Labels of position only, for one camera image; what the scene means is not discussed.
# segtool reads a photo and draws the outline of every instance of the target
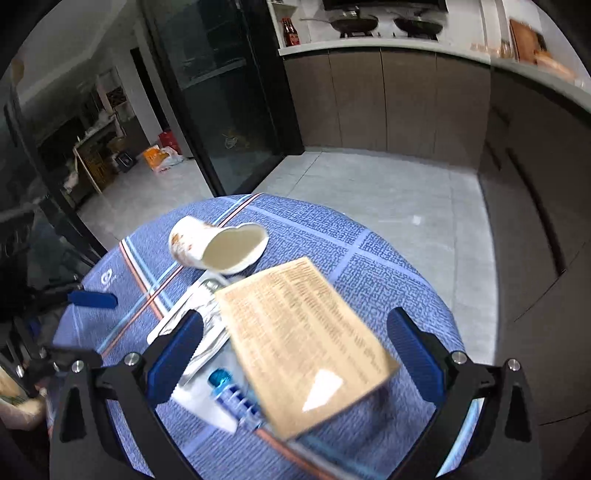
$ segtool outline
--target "blue gripper pad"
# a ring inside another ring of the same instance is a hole
[[[73,290],[68,294],[68,301],[79,307],[96,309],[115,309],[119,300],[112,293],[101,291]]]
[[[402,363],[408,370],[418,392],[425,401],[439,406],[445,398],[445,372],[440,368],[436,357],[424,340],[430,335],[418,329],[404,309],[398,307],[388,314],[387,331],[390,341],[398,352]]]
[[[203,339],[203,319],[198,312],[191,312],[171,333],[157,336],[148,347],[157,348],[158,342],[167,342],[146,377],[146,399],[152,408],[168,401]]]

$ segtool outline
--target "blue bottle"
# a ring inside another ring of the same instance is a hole
[[[232,381],[229,372],[218,368],[207,381],[213,387],[212,397],[238,420],[238,425],[250,432],[263,425],[264,418],[258,406],[244,396],[240,387]]]

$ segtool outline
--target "desk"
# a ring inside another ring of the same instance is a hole
[[[449,309],[385,240],[334,210],[268,194],[192,203],[140,227],[110,251],[83,282],[87,289],[115,293],[119,298],[117,309],[68,307],[55,343],[93,348],[102,354],[106,365],[119,362],[128,352],[143,352],[148,333],[202,274],[181,267],[168,252],[168,234],[186,215],[217,225],[264,225],[269,245],[261,259],[242,275],[308,256],[399,361],[385,324],[388,312],[397,306],[402,306],[419,328],[436,334],[448,350],[463,349]],[[50,424],[55,401],[52,391]],[[110,409],[133,466],[147,472],[122,421],[121,410],[118,405]],[[416,441],[433,411],[433,405],[421,399],[403,367],[383,387],[299,440],[308,450],[354,473],[353,478],[385,479]],[[157,412],[204,479],[311,478],[261,439],[241,429],[235,435],[221,432],[172,400],[158,406]],[[471,417],[467,431],[460,434],[454,466],[465,450],[474,423]]]

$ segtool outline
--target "round table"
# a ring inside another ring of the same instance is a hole
[[[168,234],[186,215],[215,225],[264,225],[269,232],[268,247],[242,275],[309,257],[398,361],[385,325],[388,312],[397,306],[402,306],[421,330],[437,335],[448,350],[464,350],[449,309],[389,243],[339,212],[268,194],[193,203],[140,227],[105,255],[83,281],[88,290],[116,294],[119,306],[115,310],[68,307],[54,343],[95,349],[105,365],[119,362],[128,352],[144,351],[148,333],[203,272],[180,266],[168,251]],[[148,473],[117,403],[111,402],[109,409],[132,465]],[[446,469],[455,468],[461,460],[476,421],[472,410]],[[50,425],[55,411],[56,392],[52,391]],[[421,399],[402,367],[384,386],[303,434],[298,442],[353,478],[382,480],[404,458],[433,411],[434,406]],[[311,478],[242,429],[234,435],[215,429],[174,400],[159,405],[157,412],[206,480]]]

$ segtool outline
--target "white countertop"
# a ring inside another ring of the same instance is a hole
[[[521,76],[534,80],[552,90],[564,95],[591,113],[591,85],[583,87],[563,80],[553,73],[549,73],[535,65],[520,63],[511,59],[500,59],[491,57],[488,53],[469,50],[444,42],[423,40],[420,38],[378,38],[378,37],[356,37],[340,38],[338,40],[319,41],[305,43],[294,47],[279,49],[279,55],[285,57],[297,53],[305,53],[314,50],[327,50],[330,48],[347,47],[389,47],[389,48],[411,48],[415,50],[427,50],[436,53],[445,53],[468,60],[478,61],[487,65],[509,70]]]

